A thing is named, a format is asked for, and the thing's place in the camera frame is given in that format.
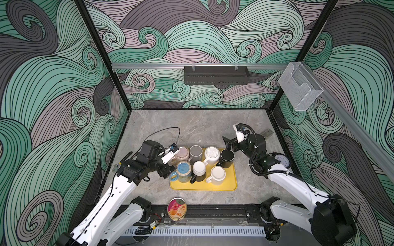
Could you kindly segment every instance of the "blue mug handle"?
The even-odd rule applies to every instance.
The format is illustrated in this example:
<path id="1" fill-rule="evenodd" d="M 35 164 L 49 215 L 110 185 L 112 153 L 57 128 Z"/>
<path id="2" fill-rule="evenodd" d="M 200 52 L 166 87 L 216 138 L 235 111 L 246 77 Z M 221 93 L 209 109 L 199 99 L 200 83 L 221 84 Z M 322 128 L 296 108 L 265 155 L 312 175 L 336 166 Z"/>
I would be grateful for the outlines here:
<path id="1" fill-rule="evenodd" d="M 176 171 L 172 172 L 171 175 L 171 181 L 177 181 L 178 180 L 178 174 Z"/>

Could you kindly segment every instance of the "black mug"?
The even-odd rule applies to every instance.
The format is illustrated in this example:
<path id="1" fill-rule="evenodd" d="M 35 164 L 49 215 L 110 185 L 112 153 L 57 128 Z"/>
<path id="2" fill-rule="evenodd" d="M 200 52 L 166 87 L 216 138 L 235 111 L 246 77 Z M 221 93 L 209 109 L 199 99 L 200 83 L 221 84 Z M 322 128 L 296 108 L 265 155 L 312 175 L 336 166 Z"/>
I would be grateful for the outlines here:
<path id="1" fill-rule="evenodd" d="M 201 182 L 204 181 L 206 178 L 206 168 L 205 168 L 205 163 L 202 161 L 196 161 L 193 164 L 193 172 L 191 174 L 191 180 L 190 183 L 194 182 Z"/>
<path id="2" fill-rule="evenodd" d="M 217 166 L 221 166 L 223 168 L 229 168 L 234 160 L 234 152 L 232 150 L 223 149 L 220 152 L 219 162 L 216 164 Z"/>

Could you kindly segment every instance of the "wavy patterned wall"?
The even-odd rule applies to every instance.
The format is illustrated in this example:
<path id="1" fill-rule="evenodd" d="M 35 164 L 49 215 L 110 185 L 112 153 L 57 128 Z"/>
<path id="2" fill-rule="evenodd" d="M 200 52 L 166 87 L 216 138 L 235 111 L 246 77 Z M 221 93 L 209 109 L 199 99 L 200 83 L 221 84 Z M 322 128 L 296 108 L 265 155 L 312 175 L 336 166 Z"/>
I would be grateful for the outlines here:
<path id="1" fill-rule="evenodd" d="M 53 245 L 94 202 L 127 111 L 73 0 L 0 1 L 0 238 Z"/>
<path id="2" fill-rule="evenodd" d="M 86 0 L 114 63 L 288 63 L 325 0 Z M 182 70 L 118 70 L 133 108 L 268 108 L 282 71 L 184 85 Z"/>
<path id="3" fill-rule="evenodd" d="M 394 159 L 393 10 L 393 1 L 337 8 L 305 63 Z M 348 245 L 392 246 L 394 184 L 328 104 L 318 98 L 295 112 L 283 96 L 274 114 L 303 177 L 361 205 L 359 233 Z"/>

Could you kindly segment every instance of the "yellow tray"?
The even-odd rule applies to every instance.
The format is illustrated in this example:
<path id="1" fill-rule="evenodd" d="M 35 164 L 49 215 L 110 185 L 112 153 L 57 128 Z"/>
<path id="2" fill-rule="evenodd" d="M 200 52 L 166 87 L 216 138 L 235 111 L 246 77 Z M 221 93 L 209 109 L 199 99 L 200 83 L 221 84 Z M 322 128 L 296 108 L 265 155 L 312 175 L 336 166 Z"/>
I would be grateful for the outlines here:
<path id="1" fill-rule="evenodd" d="M 206 177 L 211 175 L 211 169 L 216 166 L 208 164 L 206 166 Z M 237 178 L 235 177 L 234 163 L 229 167 L 224 169 L 226 171 L 226 178 L 221 185 L 213 185 L 212 183 L 207 183 L 205 180 L 201 182 L 190 182 L 181 183 L 178 180 L 170 181 L 170 187 L 173 190 L 178 191 L 234 191 L 237 189 Z"/>

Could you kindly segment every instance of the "round gauge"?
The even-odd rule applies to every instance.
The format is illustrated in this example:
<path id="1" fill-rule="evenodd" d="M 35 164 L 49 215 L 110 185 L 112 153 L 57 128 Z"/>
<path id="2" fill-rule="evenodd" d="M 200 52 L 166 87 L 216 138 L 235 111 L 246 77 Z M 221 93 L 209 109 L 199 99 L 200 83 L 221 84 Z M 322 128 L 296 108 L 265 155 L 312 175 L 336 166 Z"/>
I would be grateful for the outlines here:
<path id="1" fill-rule="evenodd" d="M 277 159 L 278 161 L 281 162 L 281 164 L 285 167 L 285 168 L 289 168 L 290 167 L 290 161 L 289 159 L 283 155 L 283 154 L 277 154 L 274 156 L 275 159 Z"/>

